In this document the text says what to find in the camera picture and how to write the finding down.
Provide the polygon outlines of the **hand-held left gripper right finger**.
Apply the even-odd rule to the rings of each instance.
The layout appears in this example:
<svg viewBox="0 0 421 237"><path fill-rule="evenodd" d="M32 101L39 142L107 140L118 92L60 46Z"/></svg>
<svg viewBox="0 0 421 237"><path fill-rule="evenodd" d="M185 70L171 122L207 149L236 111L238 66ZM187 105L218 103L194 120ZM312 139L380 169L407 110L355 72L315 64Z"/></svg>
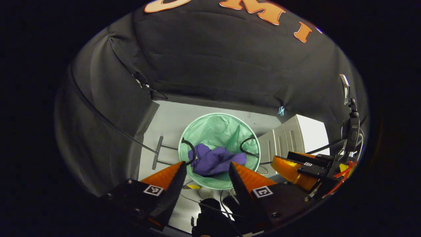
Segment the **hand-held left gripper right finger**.
<svg viewBox="0 0 421 237"><path fill-rule="evenodd" d="M313 207L298 186L277 183L238 163L230 163L229 176L253 232L280 228Z"/></svg>

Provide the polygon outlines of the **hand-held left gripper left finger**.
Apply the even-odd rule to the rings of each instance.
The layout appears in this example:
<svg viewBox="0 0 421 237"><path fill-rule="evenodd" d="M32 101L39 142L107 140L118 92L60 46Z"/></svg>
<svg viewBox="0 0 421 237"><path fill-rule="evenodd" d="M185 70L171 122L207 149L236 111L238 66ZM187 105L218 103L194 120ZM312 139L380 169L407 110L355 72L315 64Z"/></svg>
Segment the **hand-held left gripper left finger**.
<svg viewBox="0 0 421 237"><path fill-rule="evenodd" d="M99 199L114 216L162 231L169 223L186 173L186 162L180 161L141 181L127 179Z"/></svg>

